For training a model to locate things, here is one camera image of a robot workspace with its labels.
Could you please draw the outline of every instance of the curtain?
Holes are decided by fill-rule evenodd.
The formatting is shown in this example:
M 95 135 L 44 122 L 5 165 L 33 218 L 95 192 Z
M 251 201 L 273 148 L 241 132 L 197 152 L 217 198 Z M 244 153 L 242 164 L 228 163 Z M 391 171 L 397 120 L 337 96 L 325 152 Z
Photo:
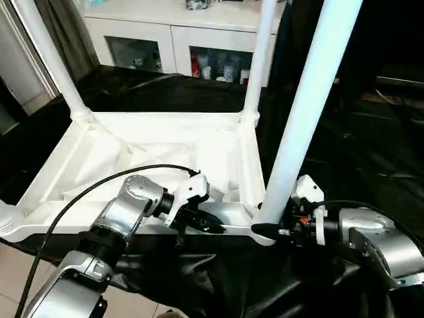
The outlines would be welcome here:
M 99 64 L 83 19 L 72 0 L 35 0 L 73 81 Z

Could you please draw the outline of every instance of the glass cabinet door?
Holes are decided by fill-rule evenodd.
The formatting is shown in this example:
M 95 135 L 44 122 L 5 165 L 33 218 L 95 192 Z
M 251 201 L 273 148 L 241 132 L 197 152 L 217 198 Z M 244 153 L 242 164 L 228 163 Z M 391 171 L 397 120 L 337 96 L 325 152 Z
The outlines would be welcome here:
M 169 25 L 92 18 L 84 21 L 101 64 L 176 72 Z
M 105 39 L 114 65 L 162 73 L 162 61 L 157 42 L 115 36 L 105 36 Z
M 253 53 L 190 46 L 191 75 L 247 85 Z
M 197 78 L 246 85 L 256 33 L 172 26 L 177 72 Z M 271 34 L 262 86 L 268 85 L 276 36 Z

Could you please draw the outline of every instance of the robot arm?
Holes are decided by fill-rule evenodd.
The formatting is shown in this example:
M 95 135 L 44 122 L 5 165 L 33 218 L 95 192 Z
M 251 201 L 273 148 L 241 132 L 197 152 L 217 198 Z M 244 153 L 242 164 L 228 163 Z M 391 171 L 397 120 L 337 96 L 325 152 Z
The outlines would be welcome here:
M 208 198 L 209 185 L 202 174 L 183 182 L 173 195 L 144 176 L 129 176 L 90 230 L 80 233 L 79 247 L 66 255 L 24 317 L 102 317 L 107 302 L 101 294 L 143 217 L 165 219 L 179 231 L 189 225 L 203 232 L 222 233 L 218 219 L 196 209 Z
M 252 230 L 265 237 L 290 237 L 298 245 L 341 243 L 359 252 L 392 291 L 424 282 L 424 257 L 419 243 L 389 217 L 371 209 L 341 209 L 330 219 L 324 194 L 309 177 L 297 181 L 291 195 L 291 213 L 283 225 L 256 224 Z

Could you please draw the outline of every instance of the tiled floor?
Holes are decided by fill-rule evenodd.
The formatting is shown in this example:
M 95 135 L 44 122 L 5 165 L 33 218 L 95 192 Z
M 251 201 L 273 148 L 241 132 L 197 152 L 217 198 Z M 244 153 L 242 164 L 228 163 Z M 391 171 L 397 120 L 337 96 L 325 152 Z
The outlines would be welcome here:
M 33 257 L 0 243 L 0 308 L 1 318 L 12 318 L 31 267 Z M 53 273 L 54 266 L 41 262 L 32 283 L 29 297 Z M 106 318 L 151 318 L 167 312 L 169 307 L 150 301 L 141 295 L 125 293 L 110 287 L 103 297 L 108 301 Z

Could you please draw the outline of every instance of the black table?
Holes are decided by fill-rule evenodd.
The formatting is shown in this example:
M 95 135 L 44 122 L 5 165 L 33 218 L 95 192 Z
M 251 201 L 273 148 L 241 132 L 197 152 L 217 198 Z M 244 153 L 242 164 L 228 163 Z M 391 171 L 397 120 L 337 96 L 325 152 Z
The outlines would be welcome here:
M 93 111 L 238 112 L 245 87 L 176 76 L 130 89 L 158 74 L 101 66 L 78 83 Z M 264 89 L 256 130 L 268 180 L 293 94 Z M 70 124 L 61 97 L 0 139 L 0 198 L 15 204 Z M 423 114 L 408 107 L 346 101 L 334 87 L 303 163 L 327 199 L 378 206 L 424 237 Z M 42 235 L 9 244 L 35 254 Z M 76 235 L 54 235 L 44 259 L 58 264 Z M 248 237 L 137 237 L 113 284 L 179 307 L 190 317 L 385 317 L 386 292 L 335 247 L 263 248 Z

